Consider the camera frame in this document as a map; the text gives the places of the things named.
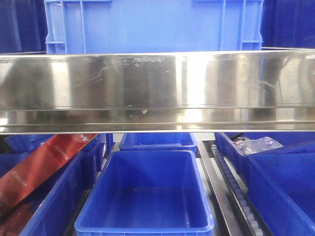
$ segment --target blue plastic bin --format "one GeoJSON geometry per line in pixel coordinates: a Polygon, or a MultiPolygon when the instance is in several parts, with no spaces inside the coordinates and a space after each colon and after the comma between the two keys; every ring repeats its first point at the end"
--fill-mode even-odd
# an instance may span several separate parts
{"type": "MultiPolygon", "coordinates": [[[[20,236],[62,235],[84,191],[80,162],[82,154],[77,154],[23,200],[33,205],[35,213],[20,236]]],[[[0,177],[28,155],[0,154],[0,177]]]]}
{"type": "Polygon", "coordinates": [[[244,155],[230,140],[237,133],[215,133],[216,145],[220,152],[233,164],[237,174],[240,175],[245,184],[249,185],[248,157],[257,154],[268,153],[301,153],[315,151],[315,132],[246,132],[243,136],[250,139],[258,139],[265,136],[280,142],[283,147],[260,153],[244,155]]]}
{"type": "Polygon", "coordinates": [[[193,133],[127,133],[119,148],[131,150],[190,150],[197,152],[193,133]]]}
{"type": "Polygon", "coordinates": [[[105,134],[97,135],[81,150],[83,152],[81,160],[83,183],[86,189],[93,188],[96,175],[102,170],[103,158],[105,156],[103,143],[105,137],[105,134]]]}
{"type": "Polygon", "coordinates": [[[315,47],[314,0],[265,0],[263,46],[315,47]]]}
{"type": "Polygon", "coordinates": [[[112,151],[114,145],[114,134],[106,134],[106,154],[112,151]]]}
{"type": "Polygon", "coordinates": [[[315,153],[250,157],[248,196],[275,236],[315,236],[315,153]]]}
{"type": "Polygon", "coordinates": [[[47,53],[260,50],[263,0],[45,0],[47,53]]]}
{"type": "Polygon", "coordinates": [[[11,135],[5,141],[13,152],[20,153],[35,150],[51,137],[53,135],[11,135]]]}
{"type": "Polygon", "coordinates": [[[46,50],[47,25],[41,0],[1,0],[0,16],[0,53],[46,50]]]}
{"type": "MultiPolygon", "coordinates": [[[[53,135],[12,135],[5,140],[12,147],[13,152],[33,151],[42,143],[46,142],[53,135]]],[[[84,186],[86,189],[92,189],[96,180],[97,172],[102,170],[104,153],[105,134],[97,135],[82,152],[84,156],[81,160],[84,177],[84,186]]]]}
{"type": "Polygon", "coordinates": [[[194,153],[112,153],[74,226],[78,236],[212,235],[194,153]]]}

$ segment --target blue plastic crate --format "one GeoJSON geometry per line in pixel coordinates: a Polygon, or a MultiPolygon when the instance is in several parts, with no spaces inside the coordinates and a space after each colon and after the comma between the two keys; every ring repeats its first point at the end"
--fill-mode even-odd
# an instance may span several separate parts
{"type": "Polygon", "coordinates": [[[13,152],[20,153],[35,150],[51,137],[53,135],[11,135],[5,141],[13,152]]]}
{"type": "Polygon", "coordinates": [[[216,145],[221,153],[231,161],[237,174],[240,175],[247,186],[250,178],[248,164],[249,156],[268,153],[301,153],[315,151],[315,132],[246,132],[243,136],[250,139],[258,139],[268,136],[280,142],[284,147],[244,155],[234,142],[230,140],[230,137],[235,134],[237,133],[215,133],[216,145]]]}
{"type": "Polygon", "coordinates": [[[213,227],[191,151],[112,153],[75,222],[78,236],[210,236],[213,227]]]}
{"type": "Polygon", "coordinates": [[[314,0],[265,0],[263,9],[264,46],[315,47],[314,0]]]}
{"type": "MultiPolygon", "coordinates": [[[[0,154],[0,177],[28,155],[0,154]]],[[[80,162],[82,156],[83,153],[77,154],[23,200],[32,204],[35,213],[20,236],[62,235],[84,191],[80,162]]]]}
{"type": "Polygon", "coordinates": [[[47,25],[41,0],[1,0],[0,16],[0,53],[46,50],[47,25]]]}
{"type": "Polygon", "coordinates": [[[190,150],[197,152],[193,133],[127,133],[119,148],[127,150],[190,150]]]}
{"type": "Polygon", "coordinates": [[[112,151],[114,145],[114,134],[106,134],[106,154],[112,151]]]}
{"type": "Polygon", "coordinates": [[[248,196],[275,236],[315,236],[315,153],[250,157],[248,196]]]}
{"type": "Polygon", "coordinates": [[[262,3],[45,0],[47,53],[260,50],[262,3]]]}
{"type": "MultiPolygon", "coordinates": [[[[5,140],[12,147],[14,152],[33,151],[41,144],[50,139],[53,135],[12,135],[5,140]]],[[[92,189],[96,180],[97,172],[102,170],[104,153],[105,134],[97,135],[82,152],[84,156],[81,160],[84,176],[84,186],[86,189],[92,189]]]]}
{"type": "Polygon", "coordinates": [[[83,182],[86,189],[92,189],[96,181],[96,175],[102,170],[105,134],[97,135],[81,151],[83,152],[82,172],[83,182]]]}

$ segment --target dark blue bin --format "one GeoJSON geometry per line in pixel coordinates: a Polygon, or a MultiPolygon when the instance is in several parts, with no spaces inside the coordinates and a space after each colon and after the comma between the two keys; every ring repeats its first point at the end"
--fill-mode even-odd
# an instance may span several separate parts
{"type": "MultiPolygon", "coordinates": [[[[250,178],[248,157],[255,156],[258,153],[244,155],[230,140],[230,137],[235,134],[237,133],[215,133],[216,145],[220,152],[233,164],[237,174],[248,185],[250,178]]],[[[243,136],[250,139],[268,136],[283,145],[281,148],[260,152],[259,154],[315,151],[315,132],[246,132],[243,136]]]]}
{"type": "Polygon", "coordinates": [[[127,150],[190,150],[197,152],[193,133],[127,133],[119,148],[127,150]]]}
{"type": "Polygon", "coordinates": [[[0,53],[46,50],[42,0],[1,0],[0,16],[0,53]]]}
{"type": "Polygon", "coordinates": [[[265,0],[263,46],[314,48],[314,12],[314,0],[265,0]]]}
{"type": "Polygon", "coordinates": [[[53,135],[11,135],[6,137],[5,141],[13,152],[21,153],[35,150],[51,137],[53,135]]]}
{"type": "Polygon", "coordinates": [[[275,236],[315,236],[315,153],[250,157],[248,196],[275,236]]]}
{"type": "MultiPolygon", "coordinates": [[[[0,154],[0,177],[28,155],[0,154]]],[[[77,154],[23,200],[32,204],[35,213],[20,236],[62,235],[84,191],[80,162],[82,156],[82,153],[77,154]]]]}
{"type": "Polygon", "coordinates": [[[210,236],[213,227],[191,151],[112,153],[75,222],[79,236],[210,236]]]}

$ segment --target red bag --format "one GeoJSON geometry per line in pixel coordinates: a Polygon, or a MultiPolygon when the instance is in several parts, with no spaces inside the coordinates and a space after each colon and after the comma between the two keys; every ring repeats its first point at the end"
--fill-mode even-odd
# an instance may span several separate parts
{"type": "Polygon", "coordinates": [[[55,135],[0,178],[0,217],[59,170],[95,136],[55,135]]]}

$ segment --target clear plastic bag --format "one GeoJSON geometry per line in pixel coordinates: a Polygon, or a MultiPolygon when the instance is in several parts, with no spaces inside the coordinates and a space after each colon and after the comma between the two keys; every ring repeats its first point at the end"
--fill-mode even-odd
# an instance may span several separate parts
{"type": "Polygon", "coordinates": [[[263,137],[256,140],[242,137],[235,144],[245,155],[283,147],[281,143],[270,137],[263,137]]]}

